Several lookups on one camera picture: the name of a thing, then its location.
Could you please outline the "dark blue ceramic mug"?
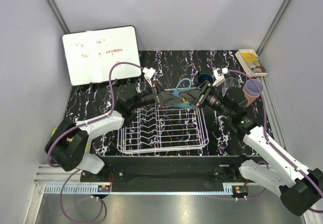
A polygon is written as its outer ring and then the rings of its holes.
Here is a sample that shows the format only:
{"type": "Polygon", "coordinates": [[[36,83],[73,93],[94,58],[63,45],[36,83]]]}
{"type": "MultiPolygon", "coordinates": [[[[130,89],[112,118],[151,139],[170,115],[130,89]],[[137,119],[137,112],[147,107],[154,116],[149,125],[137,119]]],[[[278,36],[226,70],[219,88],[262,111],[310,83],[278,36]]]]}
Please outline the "dark blue ceramic mug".
{"type": "Polygon", "coordinates": [[[197,76],[197,81],[196,81],[196,86],[200,86],[201,84],[203,84],[205,81],[209,81],[209,82],[213,82],[213,77],[210,74],[207,73],[200,73],[197,76]]]}

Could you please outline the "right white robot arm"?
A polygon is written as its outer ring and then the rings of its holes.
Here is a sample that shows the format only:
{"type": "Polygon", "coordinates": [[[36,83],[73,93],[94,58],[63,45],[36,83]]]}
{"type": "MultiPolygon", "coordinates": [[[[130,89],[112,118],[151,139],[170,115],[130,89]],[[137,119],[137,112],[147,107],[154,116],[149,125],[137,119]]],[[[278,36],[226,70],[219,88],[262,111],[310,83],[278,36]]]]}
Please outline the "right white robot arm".
{"type": "Polygon", "coordinates": [[[244,88],[230,87],[225,95],[220,95],[206,81],[199,87],[185,90],[180,96],[196,107],[209,106],[226,115],[230,131],[271,166],[269,170],[246,160],[229,169],[233,181],[248,179],[262,185],[276,194],[296,216],[313,210],[312,207],[322,199],[322,171],[302,164],[270,137],[266,123],[260,124],[247,111],[248,99],[244,88]]]}

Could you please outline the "lavender plastic cup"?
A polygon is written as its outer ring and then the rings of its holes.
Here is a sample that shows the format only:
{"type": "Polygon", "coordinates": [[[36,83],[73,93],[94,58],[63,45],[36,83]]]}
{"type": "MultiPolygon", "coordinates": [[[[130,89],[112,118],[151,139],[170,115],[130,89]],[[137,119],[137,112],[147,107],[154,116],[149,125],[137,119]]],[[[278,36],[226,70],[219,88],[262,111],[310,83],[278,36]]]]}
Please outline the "lavender plastic cup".
{"type": "Polygon", "coordinates": [[[245,83],[244,88],[247,88],[248,90],[254,93],[256,92],[262,93],[264,86],[261,81],[257,79],[251,79],[245,83]]]}

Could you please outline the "light blue dotted mug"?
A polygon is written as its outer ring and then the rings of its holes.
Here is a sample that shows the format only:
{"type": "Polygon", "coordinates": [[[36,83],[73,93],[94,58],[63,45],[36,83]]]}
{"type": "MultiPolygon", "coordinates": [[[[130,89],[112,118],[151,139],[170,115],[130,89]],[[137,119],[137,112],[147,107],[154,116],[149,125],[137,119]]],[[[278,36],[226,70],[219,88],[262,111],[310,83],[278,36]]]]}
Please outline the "light blue dotted mug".
{"type": "Polygon", "coordinates": [[[183,93],[184,92],[188,92],[190,90],[194,90],[196,89],[196,87],[192,87],[192,81],[189,78],[184,78],[182,80],[180,80],[176,86],[176,88],[174,89],[174,91],[171,93],[172,96],[174,96],[175,98],[181,99],[182,101],[180,103],[174,103],[172,106],[174,108],[184,108],[184,109],[189,109],[189,108],[196,108],[192,103],[190,103],[188,100],[186,100],[183,97],[183,93]],[[184,81],[188,81],[189,82],[189,86],[186,88],[181,88],[179,89],[179,86],[181,86],[181,84],[184,81]]]}

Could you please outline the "clear faceted glass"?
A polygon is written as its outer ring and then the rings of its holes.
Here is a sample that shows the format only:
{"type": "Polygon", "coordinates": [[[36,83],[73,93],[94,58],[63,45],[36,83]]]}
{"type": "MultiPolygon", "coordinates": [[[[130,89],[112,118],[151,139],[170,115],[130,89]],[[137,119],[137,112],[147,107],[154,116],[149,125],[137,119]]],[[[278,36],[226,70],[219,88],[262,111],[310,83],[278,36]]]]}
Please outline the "clear faceted glass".
{"type": "Polygon", "coordinates": [[[232,87],[240,88],[241,84],[238,79],[229,77],[222,84],[222,96],[225,96],[227,90],[232,87]]]}

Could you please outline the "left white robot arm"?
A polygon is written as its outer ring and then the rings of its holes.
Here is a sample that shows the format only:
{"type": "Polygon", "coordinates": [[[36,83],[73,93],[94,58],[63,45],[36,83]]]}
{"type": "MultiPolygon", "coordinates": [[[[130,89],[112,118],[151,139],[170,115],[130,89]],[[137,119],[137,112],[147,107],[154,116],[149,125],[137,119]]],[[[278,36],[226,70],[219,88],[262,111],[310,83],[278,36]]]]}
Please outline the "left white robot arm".
{"type": "Polygon", "coordinates": [[[134,111],[138,108],[148,105],[167,107],[182,103],[182,99],[154,83],[141,93],[132,88],[124,89],[114,103],[110,112],[81,123],[61,121],[45,146],[48,164],[61,167],[66,172],[87,171],[97,181],[105,181],[109,176],[109,169],[99,156],[86,151],[87,144],[107,132],[130,124],[134,111]]]}

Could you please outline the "pink plastic cup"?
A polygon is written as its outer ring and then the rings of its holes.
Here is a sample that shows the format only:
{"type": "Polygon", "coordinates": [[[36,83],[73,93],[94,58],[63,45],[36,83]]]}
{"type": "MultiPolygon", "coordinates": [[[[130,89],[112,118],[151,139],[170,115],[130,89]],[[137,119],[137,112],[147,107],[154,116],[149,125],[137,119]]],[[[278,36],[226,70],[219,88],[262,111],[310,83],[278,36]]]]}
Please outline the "pink plastic cup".
{"type": "Polygon", "coordinates": [[[243,92],[244,97],[247,99],[246,107],[249,107],[260,96],[259,92],[254,93],[247,88],[243,88],[243,92]]]}

